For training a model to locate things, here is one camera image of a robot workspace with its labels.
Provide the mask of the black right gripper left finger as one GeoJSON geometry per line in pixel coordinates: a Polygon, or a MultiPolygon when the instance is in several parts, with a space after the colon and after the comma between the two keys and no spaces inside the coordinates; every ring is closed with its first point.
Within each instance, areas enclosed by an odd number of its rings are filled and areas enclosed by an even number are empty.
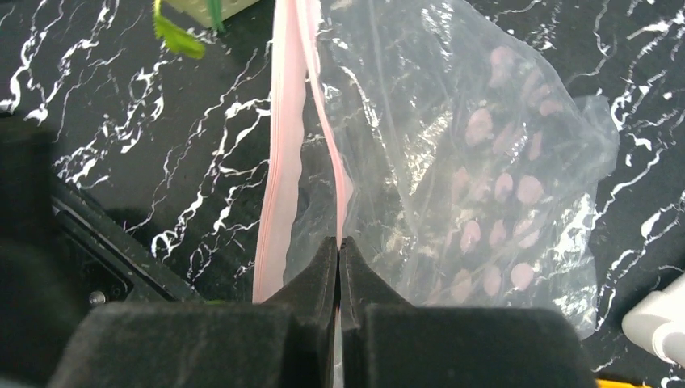
{"type": "Polygon", "coordinates": [[[261,304],[112,302],[70,339],[51,387],[330,387],[338,250],[261,304]]]}

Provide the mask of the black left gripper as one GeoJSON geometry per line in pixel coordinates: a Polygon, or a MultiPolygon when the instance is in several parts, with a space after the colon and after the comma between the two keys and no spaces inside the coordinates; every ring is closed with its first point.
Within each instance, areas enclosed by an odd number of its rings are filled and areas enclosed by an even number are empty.
{"type": "Polygon", "coordinates": [[[1,118],[1,383],[42,386],[88,312],[196,301],[89,196],[52,169],[54,134],[1,118]]]}

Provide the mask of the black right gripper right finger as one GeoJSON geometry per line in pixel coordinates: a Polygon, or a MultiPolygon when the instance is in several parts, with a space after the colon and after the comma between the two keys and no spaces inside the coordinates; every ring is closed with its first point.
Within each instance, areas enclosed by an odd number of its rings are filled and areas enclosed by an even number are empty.
{"type": "Polygon", "coordinates": [[[574,329],[541,309],[415,307],[366,264],[338,254],[347,387],[593,387],[574,329]]]}

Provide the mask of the clear zip top bag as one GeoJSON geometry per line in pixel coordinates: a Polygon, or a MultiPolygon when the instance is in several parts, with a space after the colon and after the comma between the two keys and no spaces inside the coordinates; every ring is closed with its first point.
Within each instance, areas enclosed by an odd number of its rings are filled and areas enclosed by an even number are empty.
{"type": "Polygon", "coordinates": [[[254,302],[353,238],[416,306],[533,307],[595,329],[607,100],[466,1],[278,1],[254,302]]]}

